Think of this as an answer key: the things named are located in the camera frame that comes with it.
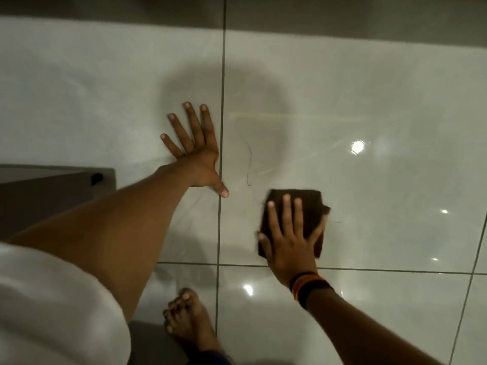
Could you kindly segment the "brown scouring pad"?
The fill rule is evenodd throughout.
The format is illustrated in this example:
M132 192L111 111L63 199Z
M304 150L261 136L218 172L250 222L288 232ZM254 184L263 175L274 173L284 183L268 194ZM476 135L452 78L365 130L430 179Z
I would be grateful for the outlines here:
M279 223L282 222L283 196L289 194L291 197L291 210L294 214L294 199L299 198L303 210L303 236L308 239L313 231L320 225L323 215L329 215L331 208L322 203L321 192L318 190L300 189L271 189L264 202L263 214L259 231L269 238L272 243L271 229L268 220L267 203L274 202L276 206Z

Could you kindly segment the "person's right hand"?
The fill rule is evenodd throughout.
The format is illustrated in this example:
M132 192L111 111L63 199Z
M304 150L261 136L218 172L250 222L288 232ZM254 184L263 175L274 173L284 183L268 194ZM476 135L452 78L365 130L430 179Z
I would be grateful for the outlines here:
M279 223L274 202L267 203L268 220L272 243L275 249L275 264L269 265L274 276L286 288L291 289L295 276L302 273L318 274L318 268L311 249L303 236L303 210L301 199L294 199L294 238L283 235L282 222Z

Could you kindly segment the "dark blue trouser leg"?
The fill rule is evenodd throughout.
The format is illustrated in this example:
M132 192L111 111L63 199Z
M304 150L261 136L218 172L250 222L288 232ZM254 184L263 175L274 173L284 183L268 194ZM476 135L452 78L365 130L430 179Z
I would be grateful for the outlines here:
M208 350L193 353L186 365L234 365L234 363L227 355Z

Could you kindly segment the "black wristband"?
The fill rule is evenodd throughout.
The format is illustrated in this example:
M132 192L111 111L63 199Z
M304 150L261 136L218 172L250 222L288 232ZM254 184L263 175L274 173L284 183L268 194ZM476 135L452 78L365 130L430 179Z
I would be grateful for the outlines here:
M335 292L333 287L324 279L313 278L312 280L303 281L296 285L296 289L293 291L295 300L300 304L300 306L307 310L307 301L311 293L316 290L331 290Z

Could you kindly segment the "person's right forearm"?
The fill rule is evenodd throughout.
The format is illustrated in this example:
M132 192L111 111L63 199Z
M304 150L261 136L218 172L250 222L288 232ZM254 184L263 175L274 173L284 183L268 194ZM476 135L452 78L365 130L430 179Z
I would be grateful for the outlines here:
M311 293L307 311L343 365L443 365L331 290Z

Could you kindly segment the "grey cabinet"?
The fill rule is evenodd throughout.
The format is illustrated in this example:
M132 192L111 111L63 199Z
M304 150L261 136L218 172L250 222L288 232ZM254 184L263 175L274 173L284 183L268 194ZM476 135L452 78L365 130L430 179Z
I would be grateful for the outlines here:
M104 179L91 187L97 172ZM0 164L0 241L116 189L114 168Z

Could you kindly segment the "person's left hand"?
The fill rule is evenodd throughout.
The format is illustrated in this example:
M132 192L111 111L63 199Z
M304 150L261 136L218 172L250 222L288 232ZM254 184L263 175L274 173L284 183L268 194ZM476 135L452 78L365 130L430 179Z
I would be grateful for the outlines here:
M174 113L167 115L167 119L174 130L179 145L174 141L173 142L186 153L185 157L175 159L175 161L177 165L181 165L184 169L189 171L191 187L211 187L210 180L212 174L218 174L216 171L216 163L219 159L219 147L210 111L205 104L202 104L199 107L199 114L197 114L197 116L203 129L205 139L205 145L200 148L195 148L193 135L190 137L181 124L178 116Z

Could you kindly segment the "person's left forearm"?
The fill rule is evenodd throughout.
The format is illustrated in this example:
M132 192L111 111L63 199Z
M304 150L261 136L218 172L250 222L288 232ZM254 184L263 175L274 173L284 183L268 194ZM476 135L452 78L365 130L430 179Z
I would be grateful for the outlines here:
M192 185L188 159L29 227L11 245L51 254L94 276L133 318L174 212Z

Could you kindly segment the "person's bare foot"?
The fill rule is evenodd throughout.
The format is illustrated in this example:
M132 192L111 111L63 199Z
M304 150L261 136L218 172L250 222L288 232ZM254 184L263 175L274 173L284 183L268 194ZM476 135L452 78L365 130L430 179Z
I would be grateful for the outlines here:
M182 348L187 361L197 351L213 350L227 355L216 336L210 315L195 291L182 289L169 302L163 316L166 331Z

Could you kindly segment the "white shirt sleeve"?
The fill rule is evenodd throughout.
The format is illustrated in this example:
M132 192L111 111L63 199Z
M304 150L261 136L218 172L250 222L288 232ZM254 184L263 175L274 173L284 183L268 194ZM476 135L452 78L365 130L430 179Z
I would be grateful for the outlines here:
M94 276L0 242L0 365L127 365L130 355L123 311Z

